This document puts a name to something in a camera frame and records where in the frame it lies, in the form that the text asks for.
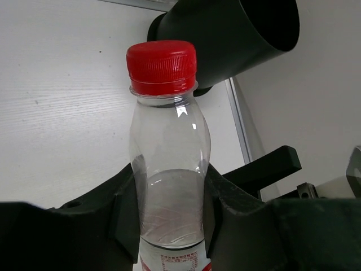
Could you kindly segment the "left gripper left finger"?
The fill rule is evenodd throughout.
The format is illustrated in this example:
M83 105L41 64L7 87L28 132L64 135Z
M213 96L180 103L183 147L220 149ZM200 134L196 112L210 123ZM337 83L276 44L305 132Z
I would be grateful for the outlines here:
M1 203L2 270L132 270L139 239L130 165L59 208Z

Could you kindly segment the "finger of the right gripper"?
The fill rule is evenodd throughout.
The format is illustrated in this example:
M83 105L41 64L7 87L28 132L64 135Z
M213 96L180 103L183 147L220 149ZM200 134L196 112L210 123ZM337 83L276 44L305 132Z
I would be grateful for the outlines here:
M223 177L257 199L261 190L301 170L295 148L281 146Z

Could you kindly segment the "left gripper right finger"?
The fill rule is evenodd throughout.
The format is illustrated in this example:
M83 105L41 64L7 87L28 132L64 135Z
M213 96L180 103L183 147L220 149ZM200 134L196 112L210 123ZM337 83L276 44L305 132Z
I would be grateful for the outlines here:
M209 167L206 255L213 270L359 270L359 199L264 203Z

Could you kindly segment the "clear bottle red label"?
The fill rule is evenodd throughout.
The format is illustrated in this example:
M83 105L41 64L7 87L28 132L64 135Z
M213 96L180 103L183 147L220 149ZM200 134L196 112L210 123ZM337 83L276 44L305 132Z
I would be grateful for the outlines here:
M126 53L137 103L129 153L143 270L211 270L203 232L211 140L193 92L197 59L186 41L152 41Z

